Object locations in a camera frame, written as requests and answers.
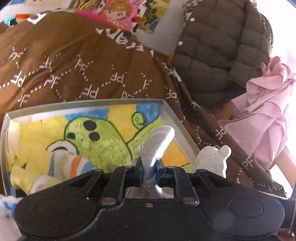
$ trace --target orange stripe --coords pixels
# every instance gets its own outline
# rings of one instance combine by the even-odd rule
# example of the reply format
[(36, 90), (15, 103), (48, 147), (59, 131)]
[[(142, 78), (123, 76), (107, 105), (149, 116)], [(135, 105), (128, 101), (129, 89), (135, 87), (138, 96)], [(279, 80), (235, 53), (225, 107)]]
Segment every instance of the orange stripe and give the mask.
[(80, 163), (80, 160), (81, 160), (81, 156), (77, 156), (77, 157), (73, 158), (69, 179), (74, 178), (74, 177), (77, 176), (76, 172), (77, 172), (77, 168), (78, 168), (78, 165)]
[(15, 18), (23, 18), (23, 19), (27, 19), (29, 17), (31, 17), (32, 14), (16, 14)]

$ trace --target quilted fabric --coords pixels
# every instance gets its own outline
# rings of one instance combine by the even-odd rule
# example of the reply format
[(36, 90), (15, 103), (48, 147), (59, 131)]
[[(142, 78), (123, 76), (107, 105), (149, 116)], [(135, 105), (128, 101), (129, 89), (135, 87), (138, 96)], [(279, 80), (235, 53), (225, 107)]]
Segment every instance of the quilted fabric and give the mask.
[(268, 20), (249, 0), (203, 0), (184, 27), (172, 65), (196, 103), (212, 109), (262, 75), (272, 44)]

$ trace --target metal screw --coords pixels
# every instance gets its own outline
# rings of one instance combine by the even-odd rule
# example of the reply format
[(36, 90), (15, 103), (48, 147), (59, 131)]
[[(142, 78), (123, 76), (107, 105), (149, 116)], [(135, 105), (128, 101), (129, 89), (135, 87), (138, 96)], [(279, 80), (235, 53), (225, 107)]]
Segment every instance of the metal screw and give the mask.
[(104, 197), (101, 203), (104, 205), (113, 205), (116, 203), (116, 199), (114, 197)]
[(185, 197), (183, 198), (183, 203), (187, 205), (197, 204), (197, 200), (194, 197)]

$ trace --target pink cloth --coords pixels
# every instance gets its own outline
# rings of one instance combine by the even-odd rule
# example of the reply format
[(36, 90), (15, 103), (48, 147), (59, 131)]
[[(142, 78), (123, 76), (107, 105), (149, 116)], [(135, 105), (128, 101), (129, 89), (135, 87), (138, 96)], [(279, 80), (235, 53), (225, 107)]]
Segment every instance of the pink cloth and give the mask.
[(272, 58), (268, 66), (262, 63), (261, 70), (262, 77), (250, 79), (247, 92), (231, 100), (236, 107), (234, 119), (218, 123), (267, 170), (288, 141), (296, 74), (279, 57)]
[(110, 26), (113, 26), (113, 24), (108, 22), (107, 19), (105, 17), (101, 16), (101, 15), (97, 15), (97, 14), (94, 14), (92, 12), (78, 11), (78, 10), (74, 10), (74, 13), (83, 15), (83, 16), (89, 18), (89, 19), (93, 19), (93, 20), (99, 21), (101, 23), (108, 24)]

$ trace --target white plush toy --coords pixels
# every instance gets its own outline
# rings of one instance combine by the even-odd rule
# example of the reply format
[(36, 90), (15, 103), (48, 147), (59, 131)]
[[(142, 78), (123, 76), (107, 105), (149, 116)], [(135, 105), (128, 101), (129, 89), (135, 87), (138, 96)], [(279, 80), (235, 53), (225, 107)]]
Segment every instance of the white plush toy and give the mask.
[(17, 241), (22, 235), (14, 221), (14, 211), (22, 198), (0, 195), (0, 240)]
[(226, 178), (226, 159), (230, 154), (229, 146), (222, 146), (219, 150), (213, 146), (206, 146), (198, 153), (193, 169), (205, 169)]

